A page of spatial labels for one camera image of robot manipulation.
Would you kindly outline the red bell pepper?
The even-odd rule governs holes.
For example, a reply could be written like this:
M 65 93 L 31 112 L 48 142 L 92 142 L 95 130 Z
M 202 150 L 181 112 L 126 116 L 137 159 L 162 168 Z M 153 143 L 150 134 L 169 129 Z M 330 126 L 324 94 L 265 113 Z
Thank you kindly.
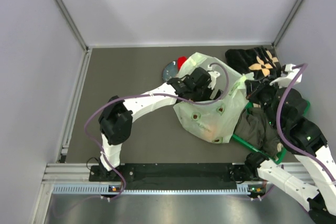
M 184 62 L 187 60 L 185 56 L 179 57 L 177 59 L 177 69 L 180 70 Z

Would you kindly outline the pale green plastic bag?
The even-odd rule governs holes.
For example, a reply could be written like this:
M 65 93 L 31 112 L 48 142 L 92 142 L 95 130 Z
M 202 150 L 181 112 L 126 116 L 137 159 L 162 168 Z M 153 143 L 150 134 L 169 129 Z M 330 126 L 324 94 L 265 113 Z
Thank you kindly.
M 205 70 L 212 63 L 219 63 L 228 72 L 228 77 L 220 66 L 214 65 L 213 70 L 220 73 L 216 80 L 215 91 L 225 90 L 226 95 L 210 105 L 194 105 L 187 102 L 177 103 L 173 109 L 182 127 L 196 137 L 213 143 L 229 143 L 246 100 L 246 80 L 253 80 L 254 73 L 240 74 L 221 60 L 196 52 L 183 64 L 177 76 L 183 77 L 192 73 L 197 67 Z

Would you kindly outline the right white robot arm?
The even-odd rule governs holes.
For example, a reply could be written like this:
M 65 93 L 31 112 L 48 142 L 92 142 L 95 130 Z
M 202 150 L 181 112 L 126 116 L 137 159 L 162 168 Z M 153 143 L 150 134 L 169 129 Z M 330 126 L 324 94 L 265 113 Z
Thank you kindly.
M 284 148 L 304 166 L 314 184 L 309 185 L 263 154 L 249 154 L 245 174 L 264 179 L 295 199 L 314 223 L 335 223 L 335 161 L 319 127 L 305 118 L 309 102 L 295 89 L 272 86 L 269 81 L 245 82 L 247 100 L 261 106 L 269 124 L 279 129 Z

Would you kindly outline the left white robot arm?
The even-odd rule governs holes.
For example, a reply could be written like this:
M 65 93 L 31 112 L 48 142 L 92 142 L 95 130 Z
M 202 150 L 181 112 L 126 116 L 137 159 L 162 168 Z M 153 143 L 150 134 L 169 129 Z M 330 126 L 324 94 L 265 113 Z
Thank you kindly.
M 172 78 L 158 88 L 136 97 L 112 97 L 98 121 L 102 136 L 99 166 L 107 180 L 119 174 L 122 144 L 130 137 L 132 124 L 140 117 L 164 106 L 179 102 L 203 105 L 214 103 L 211 95 L 220 73 L 209 68 L 197 67 L 182 78 Z

